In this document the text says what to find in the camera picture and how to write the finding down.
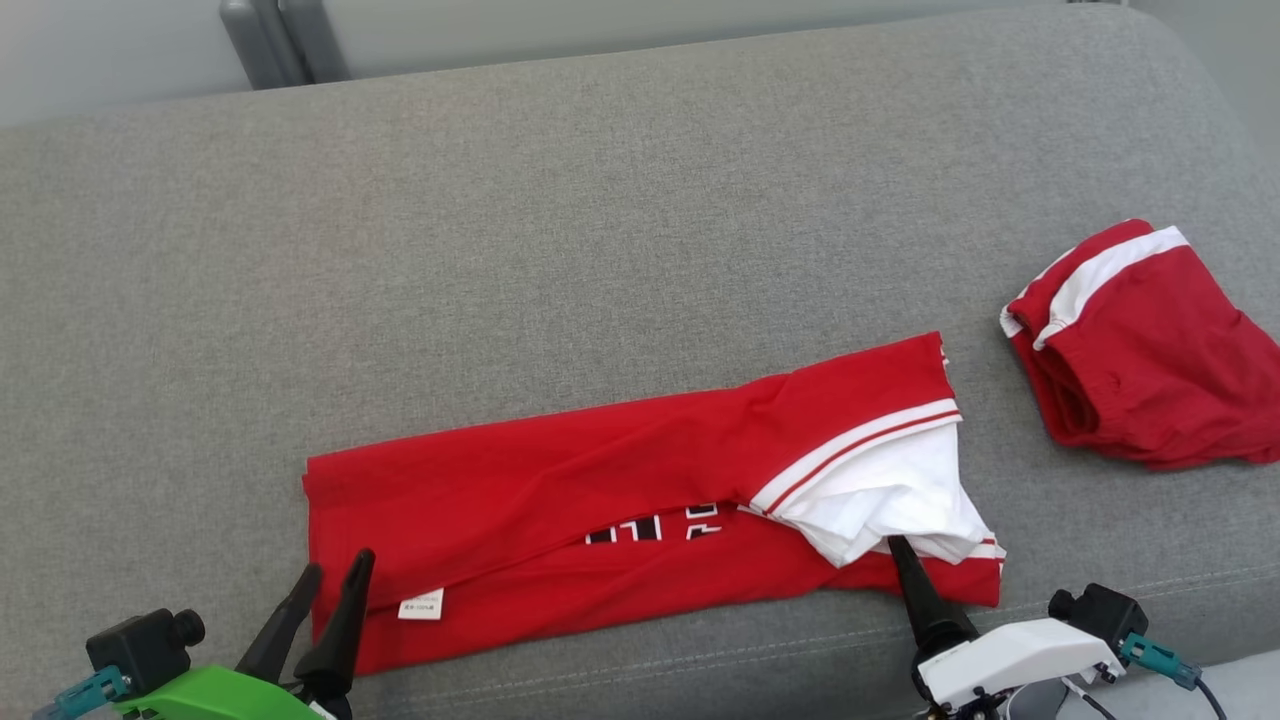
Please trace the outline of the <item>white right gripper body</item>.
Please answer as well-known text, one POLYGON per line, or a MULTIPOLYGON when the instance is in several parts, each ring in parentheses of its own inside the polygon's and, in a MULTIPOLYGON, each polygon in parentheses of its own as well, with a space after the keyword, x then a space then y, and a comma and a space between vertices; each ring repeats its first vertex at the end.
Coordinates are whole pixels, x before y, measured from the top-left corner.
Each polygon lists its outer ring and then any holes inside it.
POLYGON ((916 666, 923 697, 950 712, 1038 682, 1125 674, 1106 641, 1050 618, 998 626, 916 666))

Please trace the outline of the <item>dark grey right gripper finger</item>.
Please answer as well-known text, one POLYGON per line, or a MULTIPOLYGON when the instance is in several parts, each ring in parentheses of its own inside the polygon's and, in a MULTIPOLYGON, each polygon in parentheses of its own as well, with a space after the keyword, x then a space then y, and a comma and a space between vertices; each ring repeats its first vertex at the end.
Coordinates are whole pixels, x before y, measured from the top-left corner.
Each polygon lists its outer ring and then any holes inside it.
POLYGON ((979 632, 960 607, 938 594, 909 541, 902 536, 890 536, 888 547, 916 644, 914 662, 925 662, 975 641, 979 632))

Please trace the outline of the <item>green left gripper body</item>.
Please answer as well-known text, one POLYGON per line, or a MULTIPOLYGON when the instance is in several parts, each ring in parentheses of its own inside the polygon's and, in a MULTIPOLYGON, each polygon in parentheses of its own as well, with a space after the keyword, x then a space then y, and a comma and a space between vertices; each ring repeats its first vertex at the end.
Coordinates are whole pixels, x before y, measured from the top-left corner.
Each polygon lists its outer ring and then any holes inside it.
POLYGON ((349 720, 319 703, 349 692, 348 667, 300 669, 291 687, 279 680, 265 669, 196 667, 148 694, 116 697, 111 708, 124 720, 349 720))

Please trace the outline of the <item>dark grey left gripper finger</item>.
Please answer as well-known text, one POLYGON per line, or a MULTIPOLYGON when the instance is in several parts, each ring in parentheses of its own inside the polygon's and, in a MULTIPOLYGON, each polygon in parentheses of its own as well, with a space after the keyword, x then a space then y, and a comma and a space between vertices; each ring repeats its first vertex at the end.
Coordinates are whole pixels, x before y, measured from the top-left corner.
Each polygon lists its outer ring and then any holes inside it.
POLYGON ((282 671, 294 638, 310 615, 321 583, 323 569, 310 562, 234 666, 237 673, 280 687, 302 685, 297 680, 282 683, 282 671))
POLYGON ((294 696, 334 717, 352 715, 348 693, 355 682, 375 562, 376 555, 369 548, 356 553, 320 639, 294 667, 294 679, 300 682, 294 696))

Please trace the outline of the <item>red jersey with white sleeves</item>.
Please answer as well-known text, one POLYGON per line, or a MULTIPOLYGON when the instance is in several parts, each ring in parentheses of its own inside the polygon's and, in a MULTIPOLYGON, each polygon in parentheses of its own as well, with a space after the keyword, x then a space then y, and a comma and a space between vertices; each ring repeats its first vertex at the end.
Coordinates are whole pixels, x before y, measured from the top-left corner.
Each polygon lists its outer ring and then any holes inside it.
POLYGON ((931 332, 745 386, 311 457, 308 550, 376 562, 356 671, 823 589, 993 607, 1005 553, 959 477, 931 332))

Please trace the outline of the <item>red shorts with white stripe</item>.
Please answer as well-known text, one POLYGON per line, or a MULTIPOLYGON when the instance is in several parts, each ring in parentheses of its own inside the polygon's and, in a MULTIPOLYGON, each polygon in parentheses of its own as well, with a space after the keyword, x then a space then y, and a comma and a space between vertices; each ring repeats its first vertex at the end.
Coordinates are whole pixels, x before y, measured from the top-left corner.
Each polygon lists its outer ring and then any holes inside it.
POLYGON ((1280 343, 1174 225, 1129 219, 1091 236, 998 323, 1062 446, 1156 471, 1280 462, 1280 343))

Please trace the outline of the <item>grey fabric sofa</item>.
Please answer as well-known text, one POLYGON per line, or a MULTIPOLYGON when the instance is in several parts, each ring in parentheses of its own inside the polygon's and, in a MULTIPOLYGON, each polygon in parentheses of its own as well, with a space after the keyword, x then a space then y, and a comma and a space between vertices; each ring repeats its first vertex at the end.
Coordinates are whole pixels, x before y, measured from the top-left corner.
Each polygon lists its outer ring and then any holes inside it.
POLYGON ((306 562, 305 461, 736 386, 940 331, 987 629, 1089 582, 1202 664, 1280 650, 1280 468, 1043 432, 998 310, 1130 217, 1280 338, 1280 169, 1165 23, 1024 6, 0 128, 0 720, 306 562))

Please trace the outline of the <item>grey partition post with feet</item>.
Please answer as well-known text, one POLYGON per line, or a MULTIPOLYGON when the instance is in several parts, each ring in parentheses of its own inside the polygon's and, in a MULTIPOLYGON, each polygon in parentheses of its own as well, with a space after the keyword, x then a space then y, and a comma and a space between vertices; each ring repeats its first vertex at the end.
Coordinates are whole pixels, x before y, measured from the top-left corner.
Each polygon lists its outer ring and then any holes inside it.
POLYGON ((352 79, 324 0, 220 0, 219 17, 253 90, 352 79))

